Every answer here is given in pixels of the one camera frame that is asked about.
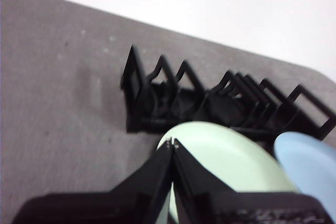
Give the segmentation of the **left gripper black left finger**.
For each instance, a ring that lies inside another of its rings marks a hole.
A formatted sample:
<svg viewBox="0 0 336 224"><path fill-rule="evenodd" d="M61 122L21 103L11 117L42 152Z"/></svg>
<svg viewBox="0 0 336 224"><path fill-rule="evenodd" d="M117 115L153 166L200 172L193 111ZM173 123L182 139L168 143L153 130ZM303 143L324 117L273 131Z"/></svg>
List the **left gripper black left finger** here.
<svg viewBox="0 0 336 224"><path fill-rule="evenodd" d="M13 223L155 223L171 189L172 156L166 141L112 190L35 197Z"/></svg>

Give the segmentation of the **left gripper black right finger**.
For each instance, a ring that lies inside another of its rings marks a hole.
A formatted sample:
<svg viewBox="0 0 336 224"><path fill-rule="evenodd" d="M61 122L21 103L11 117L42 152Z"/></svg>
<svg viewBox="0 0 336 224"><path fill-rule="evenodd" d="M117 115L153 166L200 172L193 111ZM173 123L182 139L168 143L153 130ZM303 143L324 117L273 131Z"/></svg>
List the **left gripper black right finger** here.
<svg viewBox="0 0 336 224"><path fill-rule="evenodd" d="M292 192L237 192L207 170L178 140L173 143L177 209L190 223L333 223L320 201Z"/></svg>

